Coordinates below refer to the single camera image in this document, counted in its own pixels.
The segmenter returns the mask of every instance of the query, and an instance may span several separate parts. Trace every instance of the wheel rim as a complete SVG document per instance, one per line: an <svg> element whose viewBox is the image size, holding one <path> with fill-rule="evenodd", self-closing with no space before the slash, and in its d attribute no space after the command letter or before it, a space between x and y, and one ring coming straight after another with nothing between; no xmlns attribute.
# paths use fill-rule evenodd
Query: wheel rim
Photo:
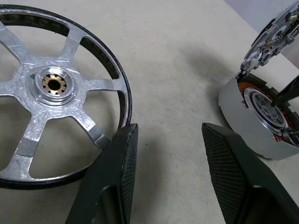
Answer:
<svg viewBox="0 0 299 224"><path fill-rule="evenodd" d="M31 112L31 120L9 165L0 171L0 186L28 189L72 182L80 178L87 167L52 178L34 179L29 175L46 122L72 117L94 144L105 150L110 139L86 114L83 103L88 91L117 91L119 127L129 124L132 100L126 75L112 52L96 36L62 16L37 8L2 5L0 22L0 43L20 62L13 78L0 83L0 97L15 97ZM58 57L36 57L6 28L8 25L43 28L67 38ZM100 60L112 79L82 78L72 65L79 45Z"/></svg>

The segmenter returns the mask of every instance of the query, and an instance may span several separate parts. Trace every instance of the hub center hole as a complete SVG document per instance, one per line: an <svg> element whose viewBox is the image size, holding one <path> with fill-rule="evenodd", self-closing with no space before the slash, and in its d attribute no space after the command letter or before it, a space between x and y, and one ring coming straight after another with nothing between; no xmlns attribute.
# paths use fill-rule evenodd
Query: hub center hole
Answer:
<svg viewBox="0 0 299 224"><path fill-rule="evenodd" d="M61 85L60 83L57 81L57 80L50 80L48 82L48 87L51 89L51 90L54 90L54 91L57 91L60 89Z"/></svg>

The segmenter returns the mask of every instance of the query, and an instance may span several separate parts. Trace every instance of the table surface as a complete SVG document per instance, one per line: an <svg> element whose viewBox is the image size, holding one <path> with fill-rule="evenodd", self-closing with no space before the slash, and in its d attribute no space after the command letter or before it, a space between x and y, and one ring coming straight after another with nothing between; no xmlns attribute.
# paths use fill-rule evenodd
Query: table surface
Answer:
<svg viewBox="0 0 299 224"><path fill-rule="evenodd" d="M132 122L139 124L131 223L224 223L210 181L201 123L225 125L218 92L239 71L256 31L223 0L4 3L39 7L79 23L97 35L122 64L133 94ZM56 54L65 40L36 28L10 29L40 55ZM0 47L3 81L13 74L16 63ZM87 77L107 75L84 50L79 56L76 66ZM253 74L281 90L298 75L298 69L278 55ZM299 101L292 103L299 111ZM114 94L93 93L85 108L111 136L118 123L117 105ZM29 118L16 101L0 99L1 151L16 146ZM51 121L30 172L51 176L72 171L97 153L73 120ZM299 155L264 162L299 204ZM36 191L0 189L0 223L64 223L78 187L79 182Z"/></svg>

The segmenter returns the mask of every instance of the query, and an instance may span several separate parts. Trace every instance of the white wall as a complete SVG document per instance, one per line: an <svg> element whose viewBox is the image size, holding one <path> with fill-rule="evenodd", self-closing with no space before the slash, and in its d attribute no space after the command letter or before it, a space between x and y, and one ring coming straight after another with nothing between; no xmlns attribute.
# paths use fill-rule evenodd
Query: white wall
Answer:
<svg viewBox="0 0 299 224"><path fill-rule="evenodd" d="M257 32L296 0L224 0ZM299 36L281 53L299 69Z"/></svg>
<svg viewBox="0 0 299 224"><path fill-rule="evenodd" d="M268 22L296 0L224 0L252 28L260 32Z"/></svg>

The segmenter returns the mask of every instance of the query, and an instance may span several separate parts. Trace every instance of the silver motor casing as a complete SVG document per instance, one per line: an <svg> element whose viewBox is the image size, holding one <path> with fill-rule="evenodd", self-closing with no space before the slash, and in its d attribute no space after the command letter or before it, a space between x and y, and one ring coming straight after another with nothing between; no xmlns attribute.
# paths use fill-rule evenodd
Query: silver motor casing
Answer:
<svg viewBox="0 0 299 224"><path fill-rule="evenodd" d="M299 148L284 141L276 141L250 108L245 108L236 77L219 93L219 106L234 130L257 154L273 160L282 160L299 153Z"/></svg>

